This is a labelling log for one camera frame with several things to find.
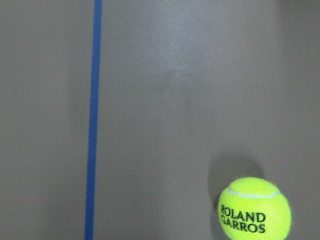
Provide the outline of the brown paper table cover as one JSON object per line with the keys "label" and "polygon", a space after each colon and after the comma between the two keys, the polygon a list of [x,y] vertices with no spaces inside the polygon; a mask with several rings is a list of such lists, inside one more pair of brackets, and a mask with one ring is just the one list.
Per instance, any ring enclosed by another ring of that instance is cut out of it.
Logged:
{"label": "brown paper table cover", "polygon": [[[0,237],[85,233],[94,2],[0,3]],[[96,240],[224,240],[221,191],[273,182],[320,237],[320,3],[105,0]]]}

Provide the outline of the yellow tennis ball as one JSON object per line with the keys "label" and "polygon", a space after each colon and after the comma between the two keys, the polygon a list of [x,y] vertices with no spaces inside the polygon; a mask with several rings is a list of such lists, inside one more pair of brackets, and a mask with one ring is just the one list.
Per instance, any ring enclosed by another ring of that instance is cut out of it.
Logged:
{"label": "yellow tennis ball", "polygon": [[292,225],[287,198],[274,184],[257,177],[239,178],[225,188],[217,213],[231,240],[285,240]]}

